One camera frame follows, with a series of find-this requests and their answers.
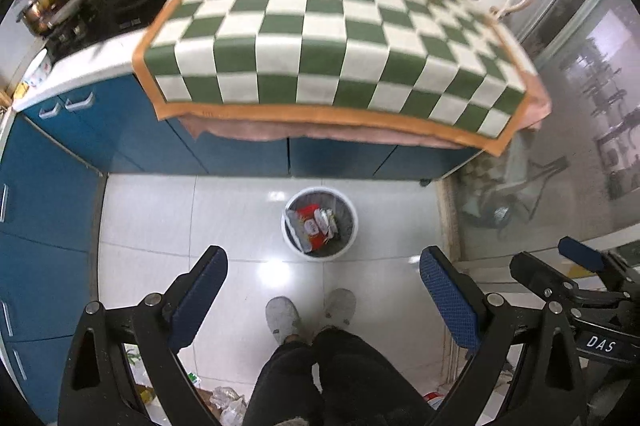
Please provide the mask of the red snack bag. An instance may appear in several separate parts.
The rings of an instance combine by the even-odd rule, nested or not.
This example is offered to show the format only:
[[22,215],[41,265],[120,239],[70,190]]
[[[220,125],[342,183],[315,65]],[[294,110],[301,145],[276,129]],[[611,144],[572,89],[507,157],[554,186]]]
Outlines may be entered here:
[[334,211],[318,204],[309,204],[301,209],[289,208],[284,218],[295,246],[304,254],[320,250],[340,234]]

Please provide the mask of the white round trash bin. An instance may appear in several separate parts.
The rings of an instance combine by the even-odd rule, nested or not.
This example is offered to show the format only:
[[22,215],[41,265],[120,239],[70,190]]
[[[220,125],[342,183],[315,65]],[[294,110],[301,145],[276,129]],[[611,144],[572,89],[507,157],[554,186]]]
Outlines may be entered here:
[[313,186],[296,193],[281,214],[285,244],[311,261],[332,261],[355,243],[359,219],[352,201],[328,186]]

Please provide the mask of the left grey slipper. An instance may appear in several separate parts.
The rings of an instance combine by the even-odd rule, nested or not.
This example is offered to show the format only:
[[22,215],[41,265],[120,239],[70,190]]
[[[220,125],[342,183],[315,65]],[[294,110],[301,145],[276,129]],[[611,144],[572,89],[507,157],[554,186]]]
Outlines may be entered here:
[[300,317],[290,298],[277,296],[267,302],[265,317],[268,328],[279,345],[300,335]]

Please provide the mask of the grey slipper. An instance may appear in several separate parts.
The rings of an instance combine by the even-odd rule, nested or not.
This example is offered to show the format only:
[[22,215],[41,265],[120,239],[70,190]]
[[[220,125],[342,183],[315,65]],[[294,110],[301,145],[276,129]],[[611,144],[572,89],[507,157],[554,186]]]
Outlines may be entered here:
[[277,296],[267,302],[265,317],[268,328],[279,345],[300,335],[300,317],[290,298]]
[[348,328],[356,312],[357,299],[351,290],[337,288],[326,296],[323,306],[325,328]]

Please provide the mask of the right grey slipper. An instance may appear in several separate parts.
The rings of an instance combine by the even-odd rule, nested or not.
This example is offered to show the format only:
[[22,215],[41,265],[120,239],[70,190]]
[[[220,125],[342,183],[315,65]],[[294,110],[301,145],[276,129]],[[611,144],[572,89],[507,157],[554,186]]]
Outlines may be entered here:
[[326,296],[323,306],[325,328],[348,328],[356,312],[357,299],[351,290],[337,288]]

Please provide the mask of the person's black trouser legs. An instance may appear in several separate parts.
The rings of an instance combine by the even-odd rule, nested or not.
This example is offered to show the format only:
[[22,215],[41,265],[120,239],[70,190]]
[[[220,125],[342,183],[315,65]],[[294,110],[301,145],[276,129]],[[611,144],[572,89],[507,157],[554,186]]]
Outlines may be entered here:
[[359,336],[328,328],[279,346],[262,368],[245,425],[427,425],[435,410]]

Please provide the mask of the green white checkered tablecloth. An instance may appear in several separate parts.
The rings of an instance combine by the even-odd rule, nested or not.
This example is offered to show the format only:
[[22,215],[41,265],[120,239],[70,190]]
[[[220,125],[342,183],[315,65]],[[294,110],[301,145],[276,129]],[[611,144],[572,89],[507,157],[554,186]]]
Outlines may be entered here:
[[464,0],[168,0],[132,67],[161,120],[255,140],[360,128],[498,155],[551,112],[513,35]]

